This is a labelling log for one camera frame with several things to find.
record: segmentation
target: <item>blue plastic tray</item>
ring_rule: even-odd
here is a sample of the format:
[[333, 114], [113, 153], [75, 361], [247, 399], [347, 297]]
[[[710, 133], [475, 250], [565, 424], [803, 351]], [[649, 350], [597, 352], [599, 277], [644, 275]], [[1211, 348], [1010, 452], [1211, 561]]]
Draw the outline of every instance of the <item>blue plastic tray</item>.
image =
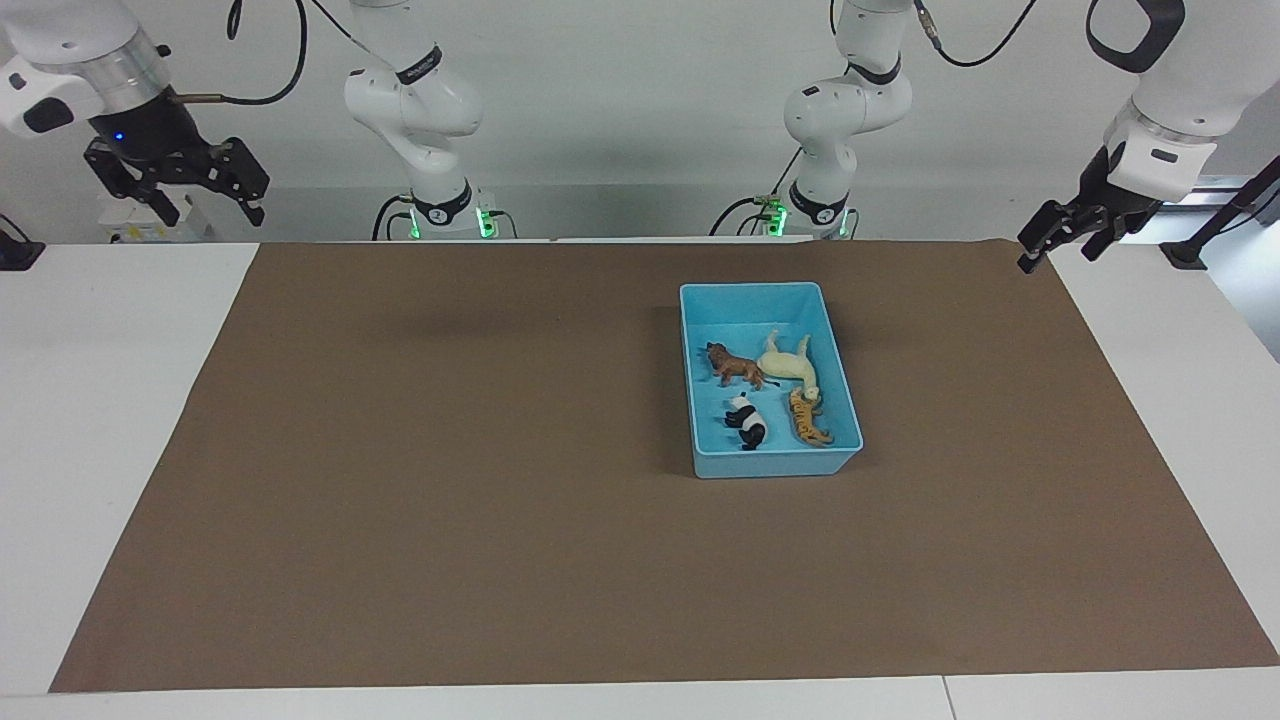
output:
[[[814, 283], [686, 284], [680, 288], [681, 329], [685, 342], [685, 383], [689, 421], [694, 436], [694, 473], [699, 478], [776, 478], [831, 475], [863, 448], [854, 400], [836, 348], [831, 319]], [[809, 360], [822, 388], [818, 428], [835, 442], [824, 448], [805, 445], [795, 434], [787, 395], [800, 380], [778, 380], [782, 387], [755, 391], [742, 378], [719, 386], [707, 359], [707, 343], [723, 343], [740, 357], [764, 352], [769, 332], [778, 331], [778, 350], [794, 352], [805, 334]], [[748, 393], [768, 425], [764, 443], [744, 451], [737, 430], [724, 425], [730, 398]]]

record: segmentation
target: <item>toy tiger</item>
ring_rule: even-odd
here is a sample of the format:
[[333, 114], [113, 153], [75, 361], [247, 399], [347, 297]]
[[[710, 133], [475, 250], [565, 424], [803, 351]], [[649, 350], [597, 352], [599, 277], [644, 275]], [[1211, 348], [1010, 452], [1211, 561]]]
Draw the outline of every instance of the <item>toy tiger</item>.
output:
[[828, 443], [833, 442], [832, 437], [827, 433], [819, 430], [817, 425], [813, 424], [814, 415], [822, 415], [822, 410], [818, 410], [817, 402], [809, 402], [804, 398], [800, 388], [791, 391], [787, 396], [787, 405], [791, 406], [791, 423], [796, 428], [796, 434], [800, 439], [814, 447], [826, 447]]

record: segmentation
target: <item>table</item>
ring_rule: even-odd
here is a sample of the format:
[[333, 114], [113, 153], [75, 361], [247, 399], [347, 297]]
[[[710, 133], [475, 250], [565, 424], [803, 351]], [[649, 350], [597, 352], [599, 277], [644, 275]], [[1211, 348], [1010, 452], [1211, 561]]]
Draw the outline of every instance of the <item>table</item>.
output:
[[[255, 251], [55, 246], [0, 277], [0, 716], [1271, 717], [1280, 705], [1280, 669], [44, 696]], [[1280, 365], [1207, 275], [1153, 247], [1053, 263], [1275, 642]]]

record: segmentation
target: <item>robotic arm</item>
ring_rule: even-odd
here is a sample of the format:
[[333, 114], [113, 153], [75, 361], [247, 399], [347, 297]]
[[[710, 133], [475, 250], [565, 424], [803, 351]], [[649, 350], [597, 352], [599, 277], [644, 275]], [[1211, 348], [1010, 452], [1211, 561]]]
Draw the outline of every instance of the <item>robotic arm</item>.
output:
[[115, 197], [148, 205], [174, 225], [156, 186], [200, 184], [239, 204], [260, 225], [270, 178], [236, 137], [206, 142], [169, 85], [157, 49], [120, 0], [0, 0], [18, 51], [0, 70], [0, 123], [23, 137], [88, 120], [84, 159]]
[[480, 128], [480, 94], [444, 67], [419, 0], [351, 0], [351, 9], [362, 44], [388, 67], [351, 73], [347, 109], [404, 160], [413, 209], [433, 231], [492, 237], [485, 193], [472, 187], [452, 146]]
[[1027, 273], [1048, 251], [1085, 234], [1093, 237], [1083, 252], [1097, 260], [1142, 229], [1164, 202], [1185, 197], [1215, 141], [1280, 81], [1280, 1], [1137, 0], [1151, 26], [1129, 53], [1096, 37], [1100, 1], [1106, 0], [1089, 4], [1089, 45], [1138, 74], [1138, 90], [1112, 120], [1075, 199], [1046, 202], [1018, 236], [1025, 250], [1019, 266]]
[[840, 234], [858, 169], [849, 141], [901, 120], [911, 109], [901, 55], [911, 17], [911, 0], [845, 0], [836, 42], [847, 70], [787, 100], [787, 132], [803, 147], [796, 181], [783, 200], [791, 227], [810, 228], [818, 237]]

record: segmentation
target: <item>toy panda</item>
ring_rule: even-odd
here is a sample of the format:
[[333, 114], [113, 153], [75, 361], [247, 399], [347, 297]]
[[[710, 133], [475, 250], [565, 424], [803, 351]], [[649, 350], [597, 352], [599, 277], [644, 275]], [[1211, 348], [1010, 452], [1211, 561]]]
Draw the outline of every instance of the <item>toy panda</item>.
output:
[[733, 406], [733, 411], [724, 414], [724, 424], [739, 429], [737, 434], [742, 438], [742, 450], [760, 447], [760, 443], [764, 442], [764, 433], [768, 432], [764, 418], [746, 398], [745, 392], [730, 400], [728, 404]]

